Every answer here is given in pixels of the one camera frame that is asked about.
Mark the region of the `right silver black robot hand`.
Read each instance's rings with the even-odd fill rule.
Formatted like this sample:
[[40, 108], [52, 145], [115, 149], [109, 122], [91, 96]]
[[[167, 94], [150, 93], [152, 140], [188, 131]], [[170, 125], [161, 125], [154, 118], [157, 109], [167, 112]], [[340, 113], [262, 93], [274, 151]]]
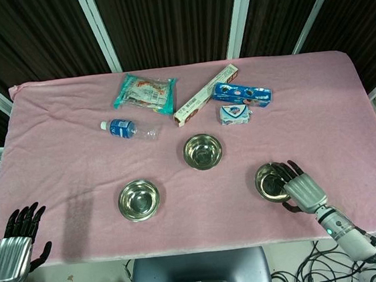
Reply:
[[292, 206], [283, 202], [282, 205], [287, 211], [315, 214], [321, 206], [326, 206], [327, 195], [324, 190], [295, 162], [288, 160], [287, 163], [272, 162], [270, 165], [282, 179], [283, 189], [290, 200], [296, 203]]

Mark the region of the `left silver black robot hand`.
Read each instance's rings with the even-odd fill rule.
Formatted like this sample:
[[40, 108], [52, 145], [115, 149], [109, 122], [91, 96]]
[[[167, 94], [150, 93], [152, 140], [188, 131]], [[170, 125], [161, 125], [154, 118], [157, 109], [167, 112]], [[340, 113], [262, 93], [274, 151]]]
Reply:
[[52, 250], [47, 241], [41, 255], [32, 259], [33, 246], [42, 215], [46, 210], [34, 202], [16, 209], [9, 217], [0, 240], [0, 282], [24, 282], [28, 275], [44, 264]]

